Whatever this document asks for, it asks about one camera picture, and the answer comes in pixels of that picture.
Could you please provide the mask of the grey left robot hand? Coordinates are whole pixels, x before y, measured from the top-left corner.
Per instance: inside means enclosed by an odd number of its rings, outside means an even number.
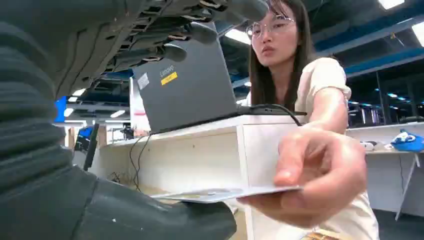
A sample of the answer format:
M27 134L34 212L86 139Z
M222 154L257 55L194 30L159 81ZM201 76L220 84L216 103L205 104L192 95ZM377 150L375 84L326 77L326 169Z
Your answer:
M0 3L0 237L3 240L228 240L230 208L166 204L72 163L56 101L106 72L183 60L191 26L259 21L263 0L3 0Z

